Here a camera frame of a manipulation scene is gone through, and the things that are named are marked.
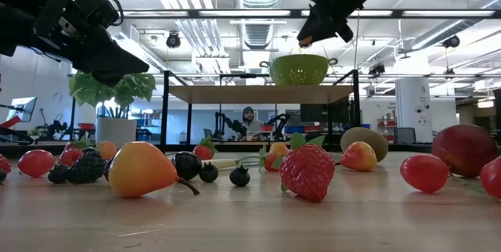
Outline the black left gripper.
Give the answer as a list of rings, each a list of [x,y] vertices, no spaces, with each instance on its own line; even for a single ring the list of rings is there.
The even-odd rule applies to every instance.
[[[33,23],[37,50],[74,68],[92,71],[99,83],[115,86],[123,73],[148,71],[149,65],[122,49],[102,26],[92,28],[82,41],[82,11],[73,0],[48,0]]]

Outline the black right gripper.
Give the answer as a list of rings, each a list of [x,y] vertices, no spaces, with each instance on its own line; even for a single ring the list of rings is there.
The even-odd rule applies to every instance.
[[[356,0],[317,0],[310,8],[308,18],[300,29],[298,41],[322,41],[341,38],[348,43],[354,33],[348,26],[347,18],[357,9]]]

